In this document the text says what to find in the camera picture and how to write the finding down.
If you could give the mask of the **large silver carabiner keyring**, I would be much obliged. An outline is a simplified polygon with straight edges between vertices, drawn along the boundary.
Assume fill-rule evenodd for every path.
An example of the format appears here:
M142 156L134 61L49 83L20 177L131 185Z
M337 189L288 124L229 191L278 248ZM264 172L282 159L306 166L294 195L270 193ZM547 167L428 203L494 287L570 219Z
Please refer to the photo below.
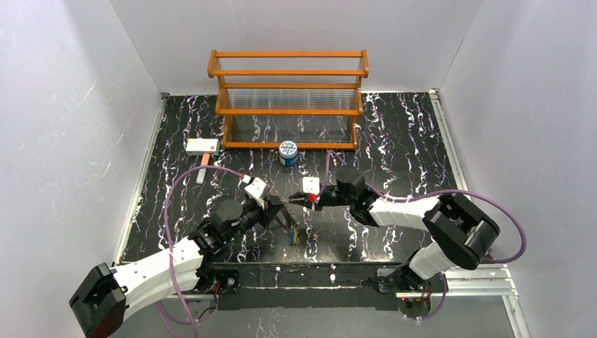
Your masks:
M297 220L286 206L276 213L275 221L288 232L299 228Z

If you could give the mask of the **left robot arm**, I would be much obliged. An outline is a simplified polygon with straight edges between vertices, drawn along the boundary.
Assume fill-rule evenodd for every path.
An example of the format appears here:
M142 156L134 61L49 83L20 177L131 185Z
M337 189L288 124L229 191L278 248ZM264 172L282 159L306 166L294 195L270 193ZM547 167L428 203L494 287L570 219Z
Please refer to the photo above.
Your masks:
M196 288L201 269L232 240L256 225L268 227L286 207L278 196L223 201L187 237L139 261L102 263L83 279L68 304L86 337L109 337L137 311Z

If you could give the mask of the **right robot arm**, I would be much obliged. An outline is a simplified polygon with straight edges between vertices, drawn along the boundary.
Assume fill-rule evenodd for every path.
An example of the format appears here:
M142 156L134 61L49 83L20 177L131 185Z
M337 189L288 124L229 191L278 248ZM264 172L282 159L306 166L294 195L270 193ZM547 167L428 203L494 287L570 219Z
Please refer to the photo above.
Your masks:
M313 211L346 206L362 225L428 231L432 243L418 249L389 275L391 282L405 288L451 268L476 269L501 233L499 226L460 192L416 201L392 199L380 196L358 173L340 175L330 186L324 186L316 177L306 177L301 191L292 194L289 201Z

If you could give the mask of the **blue round jar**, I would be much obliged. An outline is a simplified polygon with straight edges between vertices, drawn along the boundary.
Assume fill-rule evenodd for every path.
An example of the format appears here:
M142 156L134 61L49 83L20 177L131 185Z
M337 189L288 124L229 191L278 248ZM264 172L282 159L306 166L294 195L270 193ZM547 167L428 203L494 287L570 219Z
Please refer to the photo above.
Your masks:
M286 167L296 164L299 157L298 154L298 146L293 141L284 141L279 145L279 160Z

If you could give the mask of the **orange white tube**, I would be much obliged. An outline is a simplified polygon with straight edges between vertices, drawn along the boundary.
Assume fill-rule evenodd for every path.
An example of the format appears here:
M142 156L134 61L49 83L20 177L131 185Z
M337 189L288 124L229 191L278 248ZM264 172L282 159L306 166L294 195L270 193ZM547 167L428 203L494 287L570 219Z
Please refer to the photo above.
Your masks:
M197 174L197 177L196 177L196 183L197 184L203 184L204 183L205 176L206 176L206 171L207 171L207 168L205 168L205 165L208 165L209 161L210 161L210 154L207 154L207 153L203 154L202 157L201 157L201 166L202 166L202 169L200 169L198 171L198 174Z

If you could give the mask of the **white red small box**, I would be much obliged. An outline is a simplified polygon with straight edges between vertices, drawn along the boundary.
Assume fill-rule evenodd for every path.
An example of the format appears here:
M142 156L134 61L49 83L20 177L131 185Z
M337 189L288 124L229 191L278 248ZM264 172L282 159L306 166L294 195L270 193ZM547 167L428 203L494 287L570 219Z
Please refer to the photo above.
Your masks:
M220 145L219 139L190 138L187 140L185 151L190 156L216 155Z

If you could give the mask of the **orange wooden shelf rack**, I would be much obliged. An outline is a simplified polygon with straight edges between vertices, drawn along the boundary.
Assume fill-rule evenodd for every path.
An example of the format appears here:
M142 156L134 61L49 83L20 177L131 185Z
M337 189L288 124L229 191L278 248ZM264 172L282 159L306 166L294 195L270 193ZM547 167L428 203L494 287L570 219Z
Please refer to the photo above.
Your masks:
M207 73L218 81L222 145L355 150L363 115L367 51L217 51Z

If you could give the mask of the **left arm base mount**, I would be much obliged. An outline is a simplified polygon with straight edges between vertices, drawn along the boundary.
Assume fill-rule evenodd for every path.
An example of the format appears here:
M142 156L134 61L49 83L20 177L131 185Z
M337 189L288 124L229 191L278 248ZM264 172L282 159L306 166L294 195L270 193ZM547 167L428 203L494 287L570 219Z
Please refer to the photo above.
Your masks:
M238 270L207 268L176 274L176 280L183 294L235 294L240 274Z

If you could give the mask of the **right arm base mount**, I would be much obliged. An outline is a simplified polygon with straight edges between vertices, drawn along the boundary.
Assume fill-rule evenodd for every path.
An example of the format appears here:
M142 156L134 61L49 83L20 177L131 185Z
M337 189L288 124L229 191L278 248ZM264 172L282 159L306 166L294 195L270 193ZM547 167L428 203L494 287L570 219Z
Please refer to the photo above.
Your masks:
M368 277L361 281L361 285L373 287L381 294L412 292L423 298L429 294L433 295L444 291L444 284L437 275L428 280L422 280L417 275L391 273L385 276Z

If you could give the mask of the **aluminium frame rail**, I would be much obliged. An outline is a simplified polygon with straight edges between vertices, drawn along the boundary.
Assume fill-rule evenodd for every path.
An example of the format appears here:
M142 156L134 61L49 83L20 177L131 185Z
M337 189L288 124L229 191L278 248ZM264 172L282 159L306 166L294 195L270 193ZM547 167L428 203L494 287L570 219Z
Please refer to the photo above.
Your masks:
M238 292L245 289L357 289L368 277L390 275L399 266L389 263L215 263L202 269L238 270ZM481 265L476 270L454 268L440 277L449 295L515 295L513 279L504 265ZM418 297L409 292L392 293Z

